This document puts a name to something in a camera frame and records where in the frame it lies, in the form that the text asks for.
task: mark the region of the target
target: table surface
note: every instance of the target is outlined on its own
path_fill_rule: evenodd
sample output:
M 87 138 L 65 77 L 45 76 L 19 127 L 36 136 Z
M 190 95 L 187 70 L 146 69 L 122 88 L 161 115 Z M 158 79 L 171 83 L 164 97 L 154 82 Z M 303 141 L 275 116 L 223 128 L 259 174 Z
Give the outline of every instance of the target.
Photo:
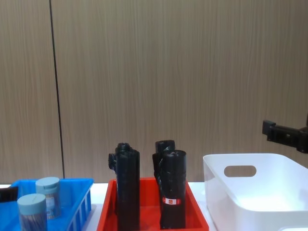
M 205 188 L 204 188 L 204 182 L 189 182 L 188 183 L 192 193 L 203 213 L 203 216 L 205 217 L 209 227 L 210 231 L 217 231 L 213 221 L 211 219 L 211 216 L 208 212 L 206 203 L 205 203 Z M 10 185 L 0 185 L 0 188 L 7 188 Z M 91 205 L 92 210 L 91 213 L 88 216 L 87 222 L 85 223 L 83 227 L 83 231 L 94 231 L 97 229 L 98 222 L 100 220 L 106 192 L 107 192 L 107 183 L 98 184 L 95 183 L 91 187 Z

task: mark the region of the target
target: blue plastic basket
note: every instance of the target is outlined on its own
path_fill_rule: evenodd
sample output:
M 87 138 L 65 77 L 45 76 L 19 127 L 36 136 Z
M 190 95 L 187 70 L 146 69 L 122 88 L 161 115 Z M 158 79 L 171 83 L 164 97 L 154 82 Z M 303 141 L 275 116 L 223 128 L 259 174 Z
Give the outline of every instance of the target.
M 35 193 L 36 180 L 19 180 L 18 198 Z M 92 179 L 60 180 L 61 216 L 48 220 L 48 231 L 80 231 L 91 211 Z M 0 203 L 0 231 L 20 231 L 17 202 Z

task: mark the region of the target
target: jar lid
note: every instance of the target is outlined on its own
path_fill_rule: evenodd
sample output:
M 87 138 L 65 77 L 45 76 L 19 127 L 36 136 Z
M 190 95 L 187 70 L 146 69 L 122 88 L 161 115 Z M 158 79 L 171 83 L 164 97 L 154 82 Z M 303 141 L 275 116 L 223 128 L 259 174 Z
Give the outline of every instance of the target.
M 28 194 L 17 200 L 21 215 L 34 215 L 46 212 L 46 196 L 43 194 Z
M 57 177 L 39 179 L 35 182 L 36 191 L 44 195 L 56 193 L 59 191 L 59 181 Z

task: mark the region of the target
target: bin handle hole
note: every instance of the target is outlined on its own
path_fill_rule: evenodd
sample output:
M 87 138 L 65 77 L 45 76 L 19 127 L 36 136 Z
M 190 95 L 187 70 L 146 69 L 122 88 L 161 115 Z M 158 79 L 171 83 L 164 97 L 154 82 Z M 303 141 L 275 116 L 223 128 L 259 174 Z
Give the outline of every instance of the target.
M 257 169 L 252 165 L 226 166 L 224 173 L 226 177 L 253 177 L 257 173 Z

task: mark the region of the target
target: wood grain wall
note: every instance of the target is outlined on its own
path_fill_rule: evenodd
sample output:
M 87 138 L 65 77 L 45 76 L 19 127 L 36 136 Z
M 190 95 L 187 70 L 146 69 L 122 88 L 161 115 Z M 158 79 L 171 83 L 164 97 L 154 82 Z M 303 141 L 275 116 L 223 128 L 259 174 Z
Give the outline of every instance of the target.
M 308 112 L 306 0 L 52 0 L 67 177 L 108 181 L 118 142 L 141 152 L 175 139 L 188 180 L 202 156 L 274 152 L 262 120 L 303 127 Z
M 48 0 L 0 1 L 0 183 L 63 177 Z

